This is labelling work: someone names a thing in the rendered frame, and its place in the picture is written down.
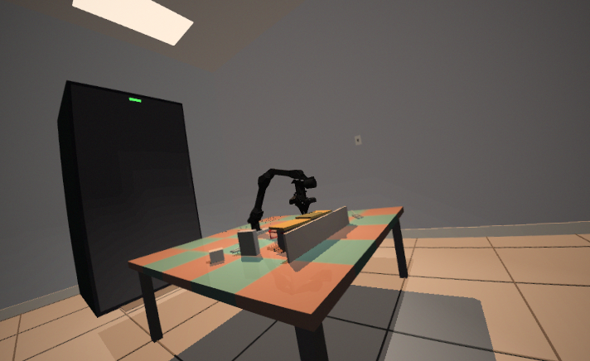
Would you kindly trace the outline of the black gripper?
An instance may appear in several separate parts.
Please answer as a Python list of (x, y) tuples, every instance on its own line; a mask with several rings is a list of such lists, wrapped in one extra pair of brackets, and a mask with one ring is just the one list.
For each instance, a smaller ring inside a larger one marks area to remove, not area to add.
[(299, 208), (299, 210), (300, 210), (300, 212), (301, 212), (301, 214), (302, 214), (302, 215), (303, 215), (303, 214), (307, 214), (307, 211), (308, 211), (309, 205), (310, 205), (311, 203), (317, 202), (317, 200), (316, 200), (316, 198), (315, 198), (315, 197), (313, 197), (313, 198), (307, 198), (307, 197), (306, 197), (306, 192), (307, 192), (307, 191), (306, 191), (305, 189), (304, 189), (304, 190), (296, 190), (296, 192), (295, 192), (295, 194), (297, 194), (297, 195), (299, 195), (299, 194), (300, 194), (300, 195), (301, 195), (301, 197), (302, 197), (302, 198), (301, 198), (301, 199), (300, 199), (300, 200), (299, 200), (299, 201), (298, 201), (298, 202), (295, 204), (295, 205), (296, 205), (296, 206)]

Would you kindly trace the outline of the grey flat rectangular panel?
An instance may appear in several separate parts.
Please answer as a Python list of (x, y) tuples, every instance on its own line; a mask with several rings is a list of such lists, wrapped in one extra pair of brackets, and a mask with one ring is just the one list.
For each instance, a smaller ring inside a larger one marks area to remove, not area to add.
[(283, 234), (288, 263), (302, 256), (349, 224), (347, 206)]

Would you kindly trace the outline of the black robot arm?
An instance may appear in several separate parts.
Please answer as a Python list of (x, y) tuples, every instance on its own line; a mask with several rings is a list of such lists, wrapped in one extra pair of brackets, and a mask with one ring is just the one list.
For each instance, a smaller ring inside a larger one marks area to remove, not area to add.
[[(264, 194), (265, 194), (266, 188), (268, 187), (270, 181), (273, 179), (274, 175), (289, 176), (293, 179), (298, 179), (298, 180), (292, 181), (292, 184), (295, 183), (296, 190), (304, 190), (305, 187), (307, 189), (317, 187), (317, 182), (316, 182), (314, 176), (307, 178), (304, 175), (302, 170), (287, 171), (287, 170), (279, 170), (279, 169), (269, 169), (267, 172), (262, 174), (258, 178), (259, 190), (258, 190), (257, 198), (255, 201), (255, 205), (249, 215), (249, 219), (247, 220), (248, 224), (250, 224), (250, 226), (251, 226), (251, 230), (256, 230), (256, 232), (262, 230), (259, 227), (259, 221), (261, 221), (261, 218), (263, 217), (263, 213), (264, 213), (261, 209), (263, 201), (264, 201)], [(303, 181), (301, 181), (301, 180), (303, 180)], [(291, 204), (296, 204), (302, 197), (300, 194), (299, 195), (293, 194), (293, 195), (294, 196), (290, 199), (290, 202), (291, 202)]]

